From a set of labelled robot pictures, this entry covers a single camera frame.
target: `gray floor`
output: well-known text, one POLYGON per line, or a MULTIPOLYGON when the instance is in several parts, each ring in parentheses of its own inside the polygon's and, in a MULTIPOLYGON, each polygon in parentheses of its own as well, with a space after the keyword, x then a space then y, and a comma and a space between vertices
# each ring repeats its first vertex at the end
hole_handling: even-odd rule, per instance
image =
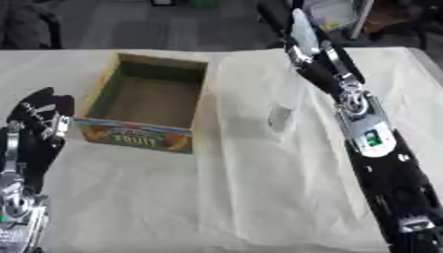
MULTIPOLYGON (((219 0, 214 9, 151 7, 149 0, 65 0, 57 8, 67 48, 153 48, 198 51, 261 49, 275 38, 257 23, 255 0, 219 0)), ((358 46, 416 46, 388 37, 358 46)), ((443 67, 443 37, 431 36, 429 55, 443 67)))

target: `chair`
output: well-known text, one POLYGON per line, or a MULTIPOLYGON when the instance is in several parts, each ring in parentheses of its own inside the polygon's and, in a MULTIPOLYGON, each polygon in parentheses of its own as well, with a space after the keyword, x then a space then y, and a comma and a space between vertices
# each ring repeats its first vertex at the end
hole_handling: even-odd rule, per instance
POLYGON ((376 32, 370 33, 369 39, 376 42, 388 34, 405 35, 413 33, 419 38, 419 47, 427 49, 427 32, 443 35, 443 1, 414 0, 413 2, 422 8, 422 12, 417 18, 409 22, 381 28, 376 32))
POLYGON ((61 24, 58 20, 57 16, 49 10, 49 8, 45 8, 42 5, 47 3, 51 5, 58 5, 60 2, 64 0, 34 0, 34 3, 37 6, 38 14, 40 19, 47 25, 47 31, 49 32, 49 44, 41 43, 41 48, 50 48, 50 49, 62 49, 62 41, 61 41, 61 24))
POLYGON ((46 23, 49 32, 49 44, 42 42, 41 48, 62 49, 60 21, 52 12, 45 9, 39 9, 39 17, 46 23))

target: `fruit box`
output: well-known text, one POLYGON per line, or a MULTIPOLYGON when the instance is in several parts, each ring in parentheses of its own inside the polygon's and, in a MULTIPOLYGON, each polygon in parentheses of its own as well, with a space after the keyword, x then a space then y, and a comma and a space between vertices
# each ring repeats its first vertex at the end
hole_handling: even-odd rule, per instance
POLYGON ((91 142, 192 153, 206 62, 119 53, 75 121, 91 142))

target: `table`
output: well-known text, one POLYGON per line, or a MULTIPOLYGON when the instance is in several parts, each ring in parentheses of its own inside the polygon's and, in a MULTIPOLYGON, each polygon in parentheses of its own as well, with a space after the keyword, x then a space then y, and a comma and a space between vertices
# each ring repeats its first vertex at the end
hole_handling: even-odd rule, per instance
MULTIPOLYGON (((361 59, 361 53, 367 51, 368 59, 375 60, 375 56, 383 55, 374 53, 380 50, 352 52, 360 53, 361 59)), ((422 52, 389 50, 407 54, 417 68, 443 80, 441 71, 422 52)), ((258 233, 249 234, 232 226, 236 209, 227 197, 235 192, 226 191, 229 166, 223 155, 225 125, 220 122, 220 105, 226 95, 242 94, 229 95, 220 87, 227 87, 227 81, 246 87, 263 76, 270 83, 281 80, 278 76, 285 56, 280 50, 0 51, 0 122, 20 99, 42 87, 52 86, 58 94, 70 94, 81 101, 116 51, 212 63, 209 85, 196 118, 198 155, 88 143, 72 127, 67 145, 50 168, 44 185, 44 192, 51 197, 51 222, 44 241, 48 252, 343 252, 324 245, 292 246, 272 238, 257 241, 258 233), (250 75, 257 67, 260 74, 250 75), (220 75, 232 68, 236 70, 227 79, 220 75)))

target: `black robotic finger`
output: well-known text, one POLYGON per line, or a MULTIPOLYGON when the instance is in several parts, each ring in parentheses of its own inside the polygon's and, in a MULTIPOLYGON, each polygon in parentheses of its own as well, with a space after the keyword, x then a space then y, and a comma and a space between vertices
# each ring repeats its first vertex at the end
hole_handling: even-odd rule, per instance
POLYGON ((6 138, 7 129, 5 127, 0 128, 0 171, 3 171, 5 167, 5 151, 6 151, 6 138))
POLYGON ((357 80, 364 84, 366 82, 365 77, 363 76, 362 72, 358 69, 357 65, 355 65, 354 61, 352 60, 351 56, 346 52, 346 50, 338 45, 337 43, 333 42, 330 37, 317 25, 312 25, 315 31, 315 35, 318 38, 319 42, 330 42, 332 48, 337 52, 338 57, 343 62, 343 64, 346 66, 346 68, 351 72, 357 80))
POLYGON ((57 96, 55 98, 55 109, 61 115, 74 116, 74 98, 69 95, 57 96))

